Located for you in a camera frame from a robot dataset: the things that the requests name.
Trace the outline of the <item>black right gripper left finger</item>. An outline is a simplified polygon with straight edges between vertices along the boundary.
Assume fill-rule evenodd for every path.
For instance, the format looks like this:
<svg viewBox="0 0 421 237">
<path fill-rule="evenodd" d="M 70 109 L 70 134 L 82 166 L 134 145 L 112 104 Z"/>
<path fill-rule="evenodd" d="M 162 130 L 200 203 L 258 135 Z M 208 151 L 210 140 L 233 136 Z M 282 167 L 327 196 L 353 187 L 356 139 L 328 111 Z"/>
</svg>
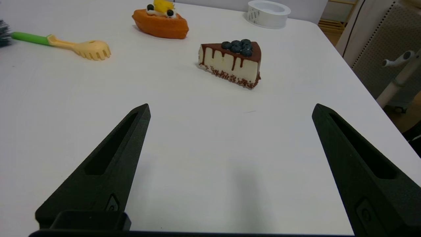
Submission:
<svg viewBox="0 0 421 237">
<path fill-rule="evenodd" d="M 124 212 L 150 118 L 148 104 L 131 110 L 36 210 L 40 228 L 63 211 Z"/>
</svg>

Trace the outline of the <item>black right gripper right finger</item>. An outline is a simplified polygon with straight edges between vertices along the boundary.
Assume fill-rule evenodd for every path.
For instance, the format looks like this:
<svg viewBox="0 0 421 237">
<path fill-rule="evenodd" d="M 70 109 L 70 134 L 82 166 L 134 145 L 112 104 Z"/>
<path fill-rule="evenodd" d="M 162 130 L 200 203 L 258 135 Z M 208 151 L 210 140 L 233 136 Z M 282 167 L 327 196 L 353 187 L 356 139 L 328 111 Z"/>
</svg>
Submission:
<svg viewBox="0 0 421 237">
<path fill-rule="evenodd" d="M 312 119 L 356 237 L 419 237 L 421 189 L 333 109 Z"/>
</svg>

